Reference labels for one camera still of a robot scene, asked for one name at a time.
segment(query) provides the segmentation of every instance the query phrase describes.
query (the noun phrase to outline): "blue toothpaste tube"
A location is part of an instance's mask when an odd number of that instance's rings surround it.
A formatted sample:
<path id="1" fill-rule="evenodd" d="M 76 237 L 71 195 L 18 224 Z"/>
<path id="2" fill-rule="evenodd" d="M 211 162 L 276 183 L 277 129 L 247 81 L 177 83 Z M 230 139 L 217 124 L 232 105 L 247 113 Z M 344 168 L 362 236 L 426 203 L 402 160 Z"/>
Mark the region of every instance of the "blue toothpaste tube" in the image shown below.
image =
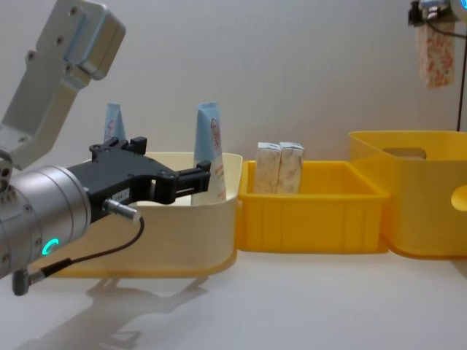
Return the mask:
<path id="1" fill-rule="evenodd" d="M 217 103 L 200 104 L 196 124 L 195 165 L 202 160 L 211 162 L 211 179 L 207 192 L 191 197 L 192 205 L 224 201 L 225 175 L 220 142 L 219 109 Z"/>
<path id="2" fill-rule="evenodd" d="M 122 112 L 119 104 L 107 104 L 105 114 L 104 142 L 112 137 L 126 140 L 125 126 L 123 125 Z"/>

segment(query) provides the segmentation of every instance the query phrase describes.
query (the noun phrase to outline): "white wall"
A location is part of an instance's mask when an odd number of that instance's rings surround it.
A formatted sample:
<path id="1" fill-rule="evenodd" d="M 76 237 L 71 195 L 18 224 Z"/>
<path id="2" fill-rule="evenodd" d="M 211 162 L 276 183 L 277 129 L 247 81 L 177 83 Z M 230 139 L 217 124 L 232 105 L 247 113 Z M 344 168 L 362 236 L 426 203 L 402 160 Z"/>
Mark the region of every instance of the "white wall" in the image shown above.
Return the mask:
<path id="1" fill-rule="evenodd" d="M 55 0 L 0 1 L 0 115 Z M 53 151 L 71 165 L 101 140 L 109 101 L 150 149 L 192 150 L 196 106 L 217 100 L 223 149 L 299 141 L 309 158 L 344 158 L 347 132 L 453 129 L 456 86 L 417 76 L 409 1 L 106 0 L 127 26 L 109 76 L 78 96 Z"/>

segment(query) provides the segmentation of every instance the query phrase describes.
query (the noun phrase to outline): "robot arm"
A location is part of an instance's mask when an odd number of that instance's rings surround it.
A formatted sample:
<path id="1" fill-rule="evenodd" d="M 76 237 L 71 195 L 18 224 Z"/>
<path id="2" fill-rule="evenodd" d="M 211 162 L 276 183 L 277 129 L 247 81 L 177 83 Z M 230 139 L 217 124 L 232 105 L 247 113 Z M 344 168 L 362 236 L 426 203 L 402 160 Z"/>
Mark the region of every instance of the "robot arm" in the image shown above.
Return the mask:
<path id="1" fill-rule="evenodd" d="M 78 92 L 107 75 L 125 32 L 104 5 L 57 1 L 1 122 L 1 158 L 23 170 L 50 151 Z"/>
<path id="2" fill-rule="evenodd" d="M 409 25 L 422 26 L 427 21 L 467 23 L 467 0 L 419 0 L 412 1 Z"/>
<path id="3" fill-rule="evenodd" d="M 78 92 L 104 78 L 125 36 L 104 6 L 57 0 L 0 124 L 0 279 L 27 293 L 43 273 L 27 267 L 83 236 L 108 214 L 138 221 L 137 201 L 170 204 L 205 192 L 209 162 L 173 171 L 145 157 L 147 140 L 110 139 L 90 147 L 92 160 L 69 169 L 45 166 L 11 176 L 49 152 Z"/>

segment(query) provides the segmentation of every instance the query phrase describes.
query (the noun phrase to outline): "white table surface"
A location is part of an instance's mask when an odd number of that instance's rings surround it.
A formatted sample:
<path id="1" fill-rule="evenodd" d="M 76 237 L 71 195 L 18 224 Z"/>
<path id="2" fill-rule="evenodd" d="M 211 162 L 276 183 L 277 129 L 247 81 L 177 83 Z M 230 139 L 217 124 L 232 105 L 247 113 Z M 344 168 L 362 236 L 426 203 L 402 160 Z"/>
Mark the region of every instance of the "white table surface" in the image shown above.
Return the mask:
<path id="1" fill-rule="evenodd" d="M 1 350 L 467 349 L 467 261 L 239 253 L 205 280 L 0 281 Z"/>

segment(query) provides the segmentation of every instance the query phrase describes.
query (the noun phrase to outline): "large yellow container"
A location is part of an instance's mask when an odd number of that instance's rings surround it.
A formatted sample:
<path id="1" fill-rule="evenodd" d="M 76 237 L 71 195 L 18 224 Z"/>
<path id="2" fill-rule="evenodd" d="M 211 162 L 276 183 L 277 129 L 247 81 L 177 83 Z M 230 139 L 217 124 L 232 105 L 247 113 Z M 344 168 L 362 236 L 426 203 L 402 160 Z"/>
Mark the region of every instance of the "large yellow container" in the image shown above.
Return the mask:
<path id="1" fill-rule="evenodd" d="M 245 162 L 237 246 L 256 252 L 375 252 L 387 198 L 347 162 L 305 162 L 300 194 L 252 192 L 256 163 Z"/>
<path id="2" fill-rule="evenodd" d="M 413 257 L 467 257 L 467 133 L 350 134 L 352 163 L 392 196 L 382 234 Z"/>

